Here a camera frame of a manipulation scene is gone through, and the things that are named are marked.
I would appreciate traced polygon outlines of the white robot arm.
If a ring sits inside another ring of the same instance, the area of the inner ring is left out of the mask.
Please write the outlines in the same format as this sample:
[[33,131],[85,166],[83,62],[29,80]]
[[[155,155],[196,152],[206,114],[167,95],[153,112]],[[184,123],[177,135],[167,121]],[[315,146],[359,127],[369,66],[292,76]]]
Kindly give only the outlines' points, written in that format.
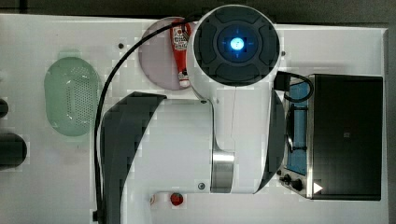
[[260,191],[283,160],[280,57],[274,24],[255,8],[217,7],[198,20],[177,58],[194,98],[135,91],[102,119],[98,223],[151,224],[160,192]]

